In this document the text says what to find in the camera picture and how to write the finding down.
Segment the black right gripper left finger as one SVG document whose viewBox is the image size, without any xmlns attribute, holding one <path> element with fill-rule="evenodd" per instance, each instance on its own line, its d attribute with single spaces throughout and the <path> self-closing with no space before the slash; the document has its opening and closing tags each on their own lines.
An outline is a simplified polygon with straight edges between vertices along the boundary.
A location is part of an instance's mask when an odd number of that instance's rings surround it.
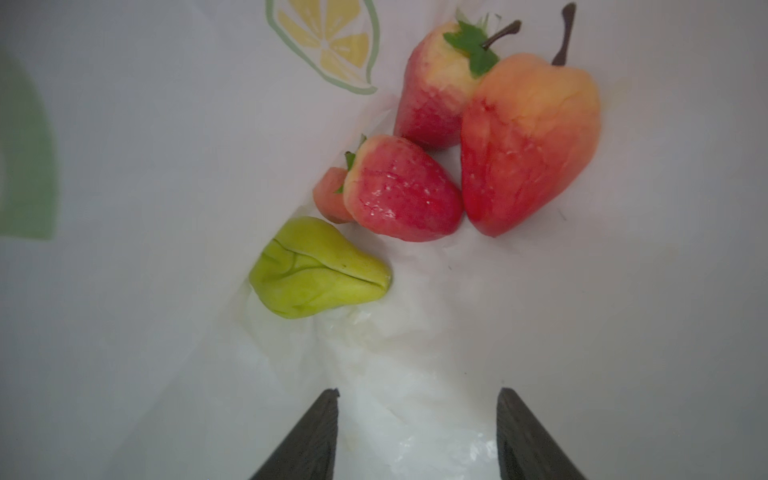
<svg viewBox="0 0 768 480">
<path fill-rule="evenodd" d="M 337 389 L 321 392 L 251 480 L 331 480 L 338 438 Z"/>
</svg>

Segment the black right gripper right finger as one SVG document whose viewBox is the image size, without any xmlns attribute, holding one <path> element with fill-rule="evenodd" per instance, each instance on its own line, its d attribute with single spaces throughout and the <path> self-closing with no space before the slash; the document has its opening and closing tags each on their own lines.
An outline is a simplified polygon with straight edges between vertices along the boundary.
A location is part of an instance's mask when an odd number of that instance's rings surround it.
<svg viewBox="0 0 768 480">
<path fill-rule="evenodd" d="M 511 388 L 497 397 L 497 453 L 504 480 L 586 480 Z"/>
</svg>

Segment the green fake pear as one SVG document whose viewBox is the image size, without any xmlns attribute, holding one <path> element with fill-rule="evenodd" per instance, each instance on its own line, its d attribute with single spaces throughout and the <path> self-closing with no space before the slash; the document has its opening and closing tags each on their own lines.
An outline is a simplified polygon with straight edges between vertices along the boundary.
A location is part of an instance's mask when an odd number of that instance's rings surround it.
<svg viewBox="0 0 768 480">
<path fill-rule="evenodd" d="M 392 270 L 330 223 L 301 216 L 288 220 L 266 245 L 248 281 L 268 310 L 299 319 L 382 298 Z"/>
</svg>

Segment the white lemon-print plastic bag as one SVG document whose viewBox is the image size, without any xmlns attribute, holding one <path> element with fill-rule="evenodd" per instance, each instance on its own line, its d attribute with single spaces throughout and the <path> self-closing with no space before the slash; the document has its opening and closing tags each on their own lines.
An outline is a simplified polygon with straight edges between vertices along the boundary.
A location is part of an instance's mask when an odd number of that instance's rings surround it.
<svg viewBox="0 0 768 480">
<path fill-rule="evenodd" d="M 247 276 L 462 12 L 553 56 L 559 1 L 372 1 L 374 93 L 330 83 L 262 1 L 5 1 L 5 479 L 245 479 L 340 392 L 340 479 L 495 479 L 516 390 L 591 479 L 767 475 L 767 5 L 582 1 L 590 166 L 508 234 L 387 260 L 380 301 L 283 320 Z M 13 168 L 52 184 L 23 188 Z"/>
</svg>

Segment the large red fake apple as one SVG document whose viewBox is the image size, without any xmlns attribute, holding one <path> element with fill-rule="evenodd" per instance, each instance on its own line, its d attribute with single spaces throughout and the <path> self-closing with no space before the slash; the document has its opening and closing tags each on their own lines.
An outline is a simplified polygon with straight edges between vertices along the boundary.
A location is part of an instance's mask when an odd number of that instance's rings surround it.
<svg viewBox="0 0 768 480">
<path fill-rule="evenodd" d="M 499 61 L 464 110 L 463 204 L 486 236 L 508 232 L 552 201 L 597 150 L 597 83 L 567 63 L 575 14 L 575 3 L 563 8 L 563 40 L 552 60 L 518 53 Z"/>
</svg>

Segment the small pink fake fruit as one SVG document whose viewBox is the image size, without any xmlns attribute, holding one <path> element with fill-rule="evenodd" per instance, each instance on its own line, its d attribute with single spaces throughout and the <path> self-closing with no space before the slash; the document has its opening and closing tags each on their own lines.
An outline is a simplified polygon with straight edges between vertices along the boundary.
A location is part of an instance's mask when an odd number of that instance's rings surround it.
<svg viewBox="0 0 768 480">
<path fill-rule="evenodd" d="M 331 167 L 318 181 L 312 192 L 315 206 L 320 214 L 336 224 L 354 221 L 344 204 L 342 190 L 346 175 L 346 169 Z"/>
</svg>

